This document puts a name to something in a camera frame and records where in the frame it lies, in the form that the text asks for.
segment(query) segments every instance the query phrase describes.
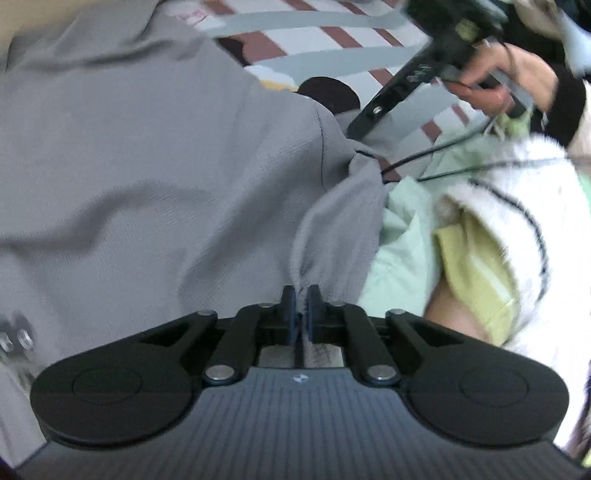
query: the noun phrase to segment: black gripper mount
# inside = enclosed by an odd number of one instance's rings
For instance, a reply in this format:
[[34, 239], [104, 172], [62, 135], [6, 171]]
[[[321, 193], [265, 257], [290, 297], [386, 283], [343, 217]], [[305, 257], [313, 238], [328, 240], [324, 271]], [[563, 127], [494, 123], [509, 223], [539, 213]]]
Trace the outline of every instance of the black gripper mount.
[[368, 317], [324, 301], [318, 286], [306, 300], [300, 315], [286, 286], [277, 304], [225, 319], [199, 311], [62, 360], [31, 391], [41, 429], [76, 448], [142, 442], [182, 421], [204, 389], [245, 379], [266, 346], [295, 347], [301, 372], [303, 333], [341, 347], [359, 384], [394, 390], [422, 424], [457, 442], [498, 448], [550, 438], [566, 412], [564, 383], [544, 365], [402, 310]]

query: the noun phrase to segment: circular pad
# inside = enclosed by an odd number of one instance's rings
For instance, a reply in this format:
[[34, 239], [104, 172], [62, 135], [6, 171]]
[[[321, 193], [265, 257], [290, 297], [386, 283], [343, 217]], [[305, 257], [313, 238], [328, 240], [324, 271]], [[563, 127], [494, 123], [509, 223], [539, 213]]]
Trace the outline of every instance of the circular pad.
[[435, 429], [494, 447], [540, 440], [560, 425], [569, 405], [554, 371], [481, 345], [436, 349], [410, 381], [408, 398]]
[[99, 348], [44, 370], [31, 406], [52, 440], [112, 447], [145, 440], [175, 423], [193, 399], [191, 379], [162, 347]]

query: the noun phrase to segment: finger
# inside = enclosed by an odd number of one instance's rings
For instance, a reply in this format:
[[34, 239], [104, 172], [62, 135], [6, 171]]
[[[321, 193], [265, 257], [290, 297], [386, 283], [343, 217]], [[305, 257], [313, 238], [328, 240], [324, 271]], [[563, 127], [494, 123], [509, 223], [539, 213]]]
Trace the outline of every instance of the finger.
[[466, 85], [480, 83], [486, 78], [486, 75], [496, 69], [507, 70], [507, 53], [499, 45], [481, 46], [478, 53], [468, 62], [462, 72], [460, 81]]
[[512, 98], [505, 86], [490, 90], [476, 90], [467, 100], [475, 110], [487, 115], [497, 115], [512, 105]]
[[472, 92], [474, 91], [470, 87], [468, 87], [466, 85], [462, 85], [461, 83], [444, 82], [443, 85], [445, 86], [447, 91], [449, 91], [450, 93], [453, 93], [454, 95], [456, 95], [458, 97], [462, 97], [462, 96], [467, 97], [467, 96], [471, 95]]

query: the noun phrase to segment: black cable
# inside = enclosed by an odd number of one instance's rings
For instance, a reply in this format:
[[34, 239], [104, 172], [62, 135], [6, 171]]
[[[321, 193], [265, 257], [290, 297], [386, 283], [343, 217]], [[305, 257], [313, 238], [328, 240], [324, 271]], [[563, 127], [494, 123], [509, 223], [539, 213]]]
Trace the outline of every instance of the black cable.
[[412, 161], [418, 160], [419, 158], [423, 158], [426, 157], [427, 155], [433, 155], [434, 153], [437, 153], [441, 150], [445, 150], [446, 148], [450, 148], [450, 147], [454, 147], [455, 145], [458, 145], [460, 143], [463, 143], [465, 141], [470, 140], [471, 138], [477, 136], [477, 135], [481, 135], [483, 134], [486, 129], [495, 121], [495, 117], [488, 119], [484, 125], [482, 125], [480, 128], [475, 129], [472, 132], [468, 132], [467, 134], [462, 135], [461, 137], [456, 138], [455, 140], [451, 140], [447, 143], [444, 143], [443, 145], [438, 145], [436, 147], [431, 147], [428, 148], [426, 150], [422, 150], [418, 153], [415, 153], [413, 155], [409, 155], [408, 157], [403, 158], [402, 160], [397, 161], [396, 163], [393, 163], [392, 165], [390, 165], [389, 167], [386, 167], [385, 169], [382, 170], [382, 177], [384, 175], [386, 175], [388, 172], [394, 170], [395, 168], [398, 167], [402, 167], [403, 165], [406, 165], [407, 163], [410, 163]]
[[[587, 163], [591, 163], [591, 158], [589, 157], [579, 157], [579, 160], [586, 160]], [[576, 166], [576, 160], [575, 159], [571, 159], [571, 158], [561, 158], [561, 157], [556, 157], [556, 158], [542, 158], [539, 160], [518, 160], [518, 159], [514, 159], [514, 160], [505, 160], [502, 162], [497, 162], [497, 163], [491, 163], [491, 164], [487, 164], [487, 165], [478, 165], [478, 166], [474, 166], [474, 167], [466, 167], [466, 168], [458, 168], [457, 170], [450, 170], [450, 171], [446, 171], [443, 173], [438, 173], [435, 175], [429, 175], [428, 177], [419, 177], [417, 179], [415, 179], [415, 181], [417, 182], [424, 182], [424, 181], [430, 181], [430, 180], [438, 180], [438, 179], [442, 179], [445, 177], [451, 177], [454, 175], [461, 175], [464, 173], [474, 173], [477, 171], [490, 171], [490, 170], [496, 170], [497, 168], [510, 168], [510, 167], [515, 167], [515, 168], [539, 168], [539, 166], [544, 165], [544, 164], [552, 164], [552, 163], [558, 163], [561, 161], [568, 161], [571, 162], [574, 166]], [[393, 180], [389, 183], [398, 183], [401, 180]]]
[[[515, 57], [513, 56], [513, 52], [508, 47], [508, 45], [505, 42], [503, 42], [502, 40], [500, 40], [498, 43], [501, 44], [507, 52], [507, 56], [509, 57], [508, 76], [510, 79], [513, 79], [515, 77], [515, 75], [517, 75], [517, 66], [515, 64]], [[463, 85], [467, 88], [470, 88], [468, 85], [465, 85], [462, 82], [455, 82], [455, 83], [458, 83], [459, 85]], [[503, 108], [501, 111], [505, 112], [506, 109], [507, 109], [507, 107]], [[402, 160], [397, 161], [396, 163], [393, 163], [392, 165], [390, 165], [389, 167], [386, 167], [385, 169], [383, 169], [381, 171], [382, 177], [384, 175], [386, 175], [387, 173], [391, 172], [392, 170], [395, 170], [398, 167], [402, 167], [403, 165], [406, 165], [407, 163], [418, 160], [419, 158], [426, 157], [427, 155], [433, 155], [434, 153], [441, 152], [442, 150], [445, 150], [447, 148], [455, 147], [456, 145], [459, 145], [459, 144], [464, 143], [468, 140], [471, 140], [473, 137], [475, 137], [477, 135], [483, 134], [486, 131], [486, 129], [489, 128], [495, 120], [497, 120], [497, 118], [498, 118], [498, 116], [491, 117], [489, 120], [487, 120], [485, 122], [484, 125], [482, 125], [482, 127], [474, 130], [473, 132], [469, 132], [467, 134], [464, 134], [461, 137], [456, 138], [455, 140], [451, 140], [447, 143], [444, 143], [443, 145], [438, 145], [436, 147], [431, 147], [426, 150], [422, 150], [422, 151], [415, 153], [413, 155], [409, 155], [408, 157], [405, 157]]]

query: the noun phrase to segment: gray garment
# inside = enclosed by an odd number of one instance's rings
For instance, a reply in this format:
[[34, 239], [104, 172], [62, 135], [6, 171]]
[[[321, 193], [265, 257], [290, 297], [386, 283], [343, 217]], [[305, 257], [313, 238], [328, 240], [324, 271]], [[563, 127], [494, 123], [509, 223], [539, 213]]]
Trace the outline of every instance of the gray garment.
[[[93, 7], [0, 62], [0, 312], [42, 365], [288, 283], [300, 307], [313, 283], [354, 303], [378, 247], [377, 163], [156, 3]], [[0, 392], [15, 464], [41, 436], [1, 371]]]

